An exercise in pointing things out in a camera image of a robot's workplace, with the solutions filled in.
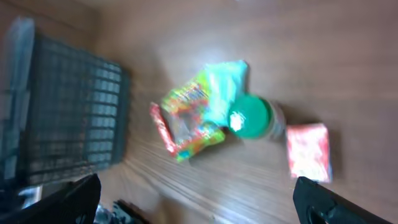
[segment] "wooden floor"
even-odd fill
[[[328,126],[325,186],[398,222],[397,1],[120,0],[103,11],[97,49],[133,80],[126,155],[99,174],[103,203],[162,208],[159,223],[298,223],[283,143],[228,136],[177,164],[149,116],[204,64],[244,59],[251,93],[290,124]]]

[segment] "plastic basket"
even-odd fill
[[[30,64],[27,78],[7,70],[11,80],[19,80],[17,89],[11,82],[9,94],[20,98],[20,106],[8,103],[10,111],[21,111],[21,115],[13,122],[5,120],[2,152],[13,153],[2,157],[4,173],[8,174],[4,179],[12,177],[9,167],[14,163],[20,184],[37,185],[119,162],[129,108],[128,74],[116,63],[29,32],[34,30],[30,23],[27,26],[27,21],[19,20],[13,26],[22,34],[14,41],[14,51],[29,41],[33,48],[30,62],[19,62]]]

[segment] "plastic bag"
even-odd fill
[[[229,106],[243,93],[247,65],[242,60],[207,65],[181,88],[171,90],[150,113],[166,148],[182,161],[224,141]]]
[[[206,66],[206,78],[211,90],[204,117],[206,121],[217,126],[228,126],[228,110],[235,99],[244,93],[247,68],[243,60]]]

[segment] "red snack bag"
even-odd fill
[[[307,177],[331,182],[328,130],[323,124],[287,127],[287,149],[291,178]]]

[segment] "green lid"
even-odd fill
[[[268,129],[271,110],[253,95],[243,95],[235,100],[228,111],[228,127],[241,138],[258,138]]]

